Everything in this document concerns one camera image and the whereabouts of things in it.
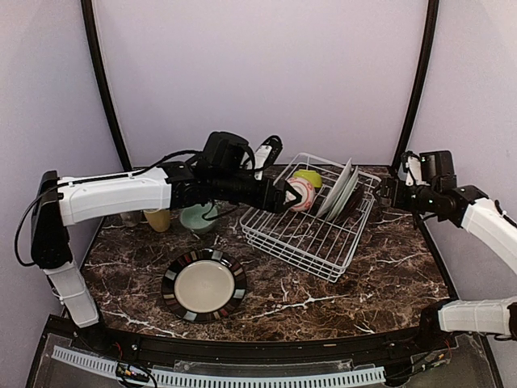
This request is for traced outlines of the yellow ceramic cup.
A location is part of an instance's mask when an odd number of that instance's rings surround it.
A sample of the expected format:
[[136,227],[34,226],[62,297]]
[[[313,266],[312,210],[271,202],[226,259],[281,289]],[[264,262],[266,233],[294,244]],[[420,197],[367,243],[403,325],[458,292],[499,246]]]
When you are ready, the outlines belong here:
[[149,226],[158,233],[163,233],[170,228],[169,209],[148,209],[144,211],[144,216]]

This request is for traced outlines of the grey white plate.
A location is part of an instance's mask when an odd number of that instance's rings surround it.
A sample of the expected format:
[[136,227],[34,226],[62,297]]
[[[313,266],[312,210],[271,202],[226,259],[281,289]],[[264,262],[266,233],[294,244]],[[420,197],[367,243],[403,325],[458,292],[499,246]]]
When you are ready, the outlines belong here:
[[325,198],[319,210],[317,211],[316,217],[324,216],[328,211],[330,211],[334,207],[334,203],[341,195],[342,190],[344,189],[344,187],[347,184],[347,181],[351,177],[351,169],[352,158],[349,158],[342,173],[338,177],[334,186],[330,189],[330,192],[327,194],[327,197]]

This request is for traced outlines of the light green plate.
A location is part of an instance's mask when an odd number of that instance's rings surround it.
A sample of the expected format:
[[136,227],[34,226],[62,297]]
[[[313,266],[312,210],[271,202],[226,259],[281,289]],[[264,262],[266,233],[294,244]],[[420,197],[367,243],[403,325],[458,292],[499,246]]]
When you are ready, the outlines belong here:
[[330,212],[330,215],[328,216],[328,221],[333,221],[343,210],[348,202],[349,198],[351,197],[351,194],[355,190],[355,186],[359,179],[359,168],[356,167],[351,174],[350,179],[348,180],[347,184],[345,185],[345,188],[343,189],[343,192],[341,193],[340,197],[338,198],[335,206]]

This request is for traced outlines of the dark red plate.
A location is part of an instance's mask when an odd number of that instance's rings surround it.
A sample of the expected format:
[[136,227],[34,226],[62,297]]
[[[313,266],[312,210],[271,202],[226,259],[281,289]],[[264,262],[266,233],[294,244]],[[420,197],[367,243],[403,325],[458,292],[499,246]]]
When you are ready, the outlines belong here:
[[346,221],[350,215],[356,211],[364,197],[364,186],[360,184],[355,188],[347,203],[345,204],[342,212],[335,218],[336,222]]

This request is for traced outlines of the black striped rim plate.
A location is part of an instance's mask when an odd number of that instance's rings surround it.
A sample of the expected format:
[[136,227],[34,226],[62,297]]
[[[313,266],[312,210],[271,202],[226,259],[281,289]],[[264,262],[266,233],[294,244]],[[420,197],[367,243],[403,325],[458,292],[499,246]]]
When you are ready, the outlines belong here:
[[212,248],[175,258],[162,278],[162,300],[177,317],[190,323],[211,323],[229,317],[247,292],[242,264]]

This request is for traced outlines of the light teal ceramic bowl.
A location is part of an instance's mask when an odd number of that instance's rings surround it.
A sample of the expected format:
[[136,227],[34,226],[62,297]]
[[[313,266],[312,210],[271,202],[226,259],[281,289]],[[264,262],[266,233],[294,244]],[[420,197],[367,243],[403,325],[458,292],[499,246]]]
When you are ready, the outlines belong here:
[[193,205],[181,210],[179,220],[187,230],[195,234],[206,234],[214,229],[217,216],[218,208],[215,205]]

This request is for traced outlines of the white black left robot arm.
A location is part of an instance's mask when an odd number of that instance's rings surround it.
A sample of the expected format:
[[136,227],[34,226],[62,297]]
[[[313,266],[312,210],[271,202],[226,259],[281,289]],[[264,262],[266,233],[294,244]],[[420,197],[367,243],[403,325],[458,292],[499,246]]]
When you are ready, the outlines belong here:
[[108,352],[114,335],[100,323],[99,308],[70,250],[68,227],[117,213],[184,209],[215,200],[282,213],[302,196],[290,183],[262,176],[281,150],[276,135],[253,151],[243,137],[213,132],[201,151],[176,151],[139,170],[87,178],[47,171],[24,213],[31,219],[30,264],[49,279],[83,329],[83,340],[96,352]]

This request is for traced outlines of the white red patterned bowl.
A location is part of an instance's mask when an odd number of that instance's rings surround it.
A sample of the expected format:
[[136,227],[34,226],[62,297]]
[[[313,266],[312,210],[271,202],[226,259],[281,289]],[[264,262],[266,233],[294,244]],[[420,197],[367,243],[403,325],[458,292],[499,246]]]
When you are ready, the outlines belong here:
[[293,205],[290,210],[293,212],[306,212],[312,207],[316,190],[314,186],[305,178],[291,177],[287,182],[301,195],[301,201]]

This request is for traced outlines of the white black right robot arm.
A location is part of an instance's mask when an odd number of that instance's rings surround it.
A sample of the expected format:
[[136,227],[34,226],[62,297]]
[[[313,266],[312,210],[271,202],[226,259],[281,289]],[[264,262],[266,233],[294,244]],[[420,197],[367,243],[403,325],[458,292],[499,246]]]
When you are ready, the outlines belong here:
[[[452,154],[439,150],[401,158],[406,177],[383,178],[374,190],[379,205],[449,221],[483,242],[509,269],[516,269],[516,223],[481,189],[457,183]],[[421,313],[412,343],[421,351],[448,332],[476,332],[516,338],[516,299],[440,301]]]

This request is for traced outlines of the lime green bowl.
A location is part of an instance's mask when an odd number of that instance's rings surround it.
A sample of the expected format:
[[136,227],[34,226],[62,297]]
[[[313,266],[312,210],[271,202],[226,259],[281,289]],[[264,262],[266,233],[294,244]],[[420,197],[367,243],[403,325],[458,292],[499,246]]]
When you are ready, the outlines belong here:
[[294,178],[302,178],[310,182],[315,189],[322,187],[322,177],[314,170],[300,169],[293,173]]

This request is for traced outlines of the cream patterned ceramic mug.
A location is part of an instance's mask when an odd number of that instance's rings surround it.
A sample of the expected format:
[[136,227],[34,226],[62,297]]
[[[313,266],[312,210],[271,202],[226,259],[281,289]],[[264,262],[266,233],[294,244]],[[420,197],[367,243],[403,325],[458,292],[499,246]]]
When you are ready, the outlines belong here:
[[126,227],[133,228],[142,220],[142,211],[124,212],[120,214],[122,224]]

